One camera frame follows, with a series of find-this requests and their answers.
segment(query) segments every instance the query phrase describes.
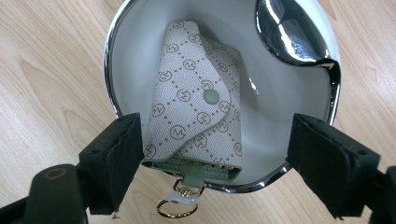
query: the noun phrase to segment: monogram pattern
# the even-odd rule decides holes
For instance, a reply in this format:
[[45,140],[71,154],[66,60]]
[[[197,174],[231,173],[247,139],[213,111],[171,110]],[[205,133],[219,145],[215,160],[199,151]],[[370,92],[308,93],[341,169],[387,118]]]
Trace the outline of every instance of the monogram pattern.
[[[239,53],[202,36],[193,21],[166,29],[153,95],[146,160],[170,157],[242,166]],[[219,94],[211,105],[204,92]]]

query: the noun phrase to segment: wood grain surface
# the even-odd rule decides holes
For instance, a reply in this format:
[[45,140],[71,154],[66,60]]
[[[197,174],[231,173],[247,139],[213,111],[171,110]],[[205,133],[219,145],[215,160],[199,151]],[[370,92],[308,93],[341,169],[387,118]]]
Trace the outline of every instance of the wood grain surface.
[[[396,1],[320,0],[337,35],[342,92],[335,127],[396,164]],[[102,53],[121,0],[0,0],[0,207],[25,197],[33,176],[78,153],[114,118]],[[90,223],[367,223],[334,220],[295,171],[258,192],[207,190],[191,217],[159,216],[174,178],[139,168],[120,218]]]

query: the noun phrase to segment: white bowl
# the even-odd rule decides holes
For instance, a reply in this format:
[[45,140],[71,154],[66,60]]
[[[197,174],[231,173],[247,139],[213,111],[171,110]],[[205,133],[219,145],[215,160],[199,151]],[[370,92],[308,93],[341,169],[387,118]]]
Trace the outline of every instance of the white bowl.
[[149,120],[163,36],[171,21],[196,21],[201,34],[241,53],[243,171],[226,192],[262,189],[285,174],[294,113],[332,124],[340,90],[339,53],[316,0],[129,0],[105,46],[105,79],[117,117]]

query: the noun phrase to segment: snap button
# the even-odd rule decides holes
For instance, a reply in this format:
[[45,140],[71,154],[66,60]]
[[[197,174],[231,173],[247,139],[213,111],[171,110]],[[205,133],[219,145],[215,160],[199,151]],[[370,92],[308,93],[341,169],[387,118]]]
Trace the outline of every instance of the snap button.
[[204,91],[204,100],[210,105],[215,105],[220,100],[219,93],[214,90],[206,90]]

